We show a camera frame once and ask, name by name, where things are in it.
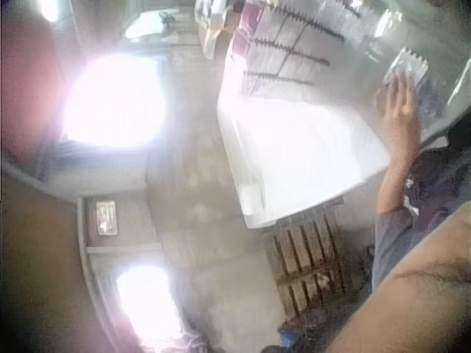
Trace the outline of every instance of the person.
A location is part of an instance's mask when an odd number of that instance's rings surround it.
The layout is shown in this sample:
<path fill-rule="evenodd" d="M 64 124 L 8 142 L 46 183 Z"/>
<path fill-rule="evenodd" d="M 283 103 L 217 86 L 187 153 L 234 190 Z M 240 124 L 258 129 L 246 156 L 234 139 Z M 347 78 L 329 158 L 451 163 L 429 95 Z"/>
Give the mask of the person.
<path fill-rule="evenodd" d="M 420 153 L 413 79 L 396 74 L 385 90 L 392 157 L 378 196 L 373 293 L 327 351 L 469 352 L 469 116 L 447 148 Z"/>

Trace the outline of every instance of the sunlight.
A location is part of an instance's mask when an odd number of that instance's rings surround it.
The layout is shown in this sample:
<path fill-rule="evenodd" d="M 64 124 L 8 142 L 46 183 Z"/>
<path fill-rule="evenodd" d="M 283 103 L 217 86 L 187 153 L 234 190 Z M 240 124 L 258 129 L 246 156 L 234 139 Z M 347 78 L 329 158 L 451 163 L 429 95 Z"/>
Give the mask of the sunlight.
<path fill-rule="evenodd" d="M 57 21 L 59 10 L 57 8 L 57 0 L 38 0 L 39 10 L 44 18 L 49 22 Z"/>
<path fill-rule="evenodd" d="M 164 114 L 157 65 L 130 55 L 91 63 L 65 106 L 67 138 L 100 146 L 136 146 L 153 139 Z"/>
<path fill-rule="evenodd" d="M 118 278 L 121 305 L 143 344 L 159 349 L 181 333 L 180 318 L 164 270 L 138 266 Z"/>

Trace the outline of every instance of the wall-mounted sign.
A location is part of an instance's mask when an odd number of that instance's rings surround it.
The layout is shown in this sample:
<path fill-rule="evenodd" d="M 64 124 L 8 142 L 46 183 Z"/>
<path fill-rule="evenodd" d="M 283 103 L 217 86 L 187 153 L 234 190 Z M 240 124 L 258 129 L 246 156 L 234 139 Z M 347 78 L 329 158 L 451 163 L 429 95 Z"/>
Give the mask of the wall-mounted sign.
<path fill-rule="evenodd" d="M 116 203 L 114 201 L 96 203 L 96 225 L 99 235 L 118 235 Z"/>

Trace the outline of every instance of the wall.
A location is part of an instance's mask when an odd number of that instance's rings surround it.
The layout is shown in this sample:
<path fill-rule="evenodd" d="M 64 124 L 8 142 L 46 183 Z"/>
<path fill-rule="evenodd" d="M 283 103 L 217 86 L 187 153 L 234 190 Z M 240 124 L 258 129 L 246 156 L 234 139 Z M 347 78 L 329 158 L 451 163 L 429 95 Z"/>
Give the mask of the wall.
<path fill-rule="evenodd" d="M 145 190 L 147 160 L 145 151 L 89 156 L 75 163 L 50 165 L 45 182 L 70 200 L 78 196 Z"/>
<path fill-rule="evenodd" d="M 100 236 L 96 227 L 96 203 L 114 201 L 118 235 Z M 145 191 L 96 196 L 88 199 L 89 246 L 126 246 L 159 241 L 149 211 Z"/>
<path fill-rule="evenodd" d="M 26 1 L 9 3 L 1 9 L 1 147 L 33 168 L 44 141 L 58 138 L 66 86 L 46 20 Z"/>
<path fill-rule="evenodd" d="M 1 181 L 2 321 L 34 352 L 111 352 L 82 275 L 76 207 Z"/>

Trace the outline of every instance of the wooden slat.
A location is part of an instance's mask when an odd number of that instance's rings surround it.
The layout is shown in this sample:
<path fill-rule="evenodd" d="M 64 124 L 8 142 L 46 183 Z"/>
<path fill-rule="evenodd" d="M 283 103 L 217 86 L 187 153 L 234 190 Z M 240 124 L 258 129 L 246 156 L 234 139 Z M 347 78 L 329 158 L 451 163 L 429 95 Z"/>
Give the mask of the wooden slat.
<path fill-rule="evenodd" d="M 291 296 L 289 294 L 289 287 L 279 287 L 278 293 L 280 294 L 281 302 L 285 307 L 286 318 L 292 319 L 296 316 L 296 311 L 294 310 L 293 302 L 291 301 Z"/>
<path fill-rule="evenodd" d="M 312 277 L 314 277 L 314 275 L 316 275 L 316 274 L 325 275 L 326 270 L 332 271 L 332 269 L 335 269 L 335 268 L 336 268 L 336 262 L 335 261 L 330 261 L 328 263 L 324 263 L 320 266 L 317 266 L 314 269 L 308 269 L 308 270 L 304 270 L 304 271 L 292 272 L 287 277 L 283 277 L 283 278 L 277 280 L 277 285 L 278 286 L 294 285 L 294 284 L 297 284 L 301 281 L 308 281 Z"/>
<path fill-rule="evenodd" d="M 271 236 L 266 242 L 266 252 L 268 255 L 269 263 L 272 268 L 272 273 L 275 277 L 275 281 L 278 281 L 288 275 L 286 265 L 283 263 L 283 255 L 280 242 L 277 241 L 276 236 Z M 281 302 L 285 308 L 286 318 L 290 319 L 295 317 L 296 312 L 294 311 L 293 303 L 289 295 L 288 287 L 278 287 L 278 293 L 280 294 Z"/>
<path fill-rule="evenodd" d="M 296 249 L 297 259 L 298 259 L 298 269 L 301 272 L 312 271 L 311 260 L 308 253 L 308 243 L 307 239 L 304 239 L 303 234 L 301 233 L 300 226 L 295 226 L 291 228 L 291 237 L 293 239 L 294 248 Z M 301 281 L 302 294 L 304 295 L 304 300 L 302 304 L 299 304 L 300 311 L 303 311 L 306 307 L 311 305 L 311 297 L 314 295 L 313 291 L 310 290 L 307 283 L 303 280 Z"/>
<path fill-rule="evenodd" d="M 313 265 L 317 267 L 319 264 L 324 262 L 324 257 L 321 253 L 321 248 L 317 238 L 316 230 L 314 229 L 313 221 L 306 222 L 302 228 L 305 230 L 306 238 L 308 239 L 309 251 L 314 263 Z"/>
<path fill-rule="evenodd" d="M 265 250 L 272 269 L 273 277 L 275 278 L 275 281 L 278 281 L 285 276 L 285 273 L 283 271 L 282 258 L 280 254 L 278 254 L 274 236 L 270 236 L 266 239 Z"/>
<path fill-rule="evenodd" d="M 308 270 L 311 268 L 311 261 L 309 260 L 308 249 L 306 248 L 306 244 L 299 227 L 291 228 L 291 237 L 293 238 L 294 248 L 296 249 L 301 270 Z"/>
<path fill-rule="evenodd" d="M 333 245 L 336 250 L 336 255 L 337 255 L 337 260 L 338 260 L 338 265 L 337 265 L 337 283 L 340 286 L 340 289 L 343 293 L 346 293 L 347 289 L 351 287 L 351 283 L 346 283 L 343 271 L 341 269 L 341 258 L 339 257 L 339 254 L 343 254 L 344 250 L 341 248 L 341 241 L 340 239 L 340 228 L 339 228 L 339 223 L 337 222 L 335 210 L 329 209 L 325 211 L 325 219 L 327 220 L 329 224 L 329 229 L 330 229 L 330 235 L 331 235 L 331 240 L 333 241 Z"/>
<path fill-rule="evenodd" d="M 333 252 L 332 243 L 330 242 L 329 232 L 327 230 L 327 225 L 325 224 L 324 215 L 316 215 L 314 217 L 314 221 L 316 222 L 316 228 L 319 232 L 319 239 L 321 243 L 321 251 L 323 251 L 325 260 L 333 259 L 335 254 Z"/>
<path fill-rule="evenodd" d="M 280 241 L 281 249 L 283 250 L 283 257 L 285 259 L 286 268 L 288 270 L 288 274 L 298 272 L 298 265 L 296 260 L 296 255 L 294 253 L 294 249 L 291 245 L 290 236 L 288 231 L 281 232 L 277 239 Z M 300 283 L 294 283 L 292 286 L 293 290 L 293 297 L 295 300 L 294 309 L 296 313 L 299 313 L 299 306 L 306 306 L 306 299 L 304 297 L 304 292 L 302 290 L 302 286 Z"/>

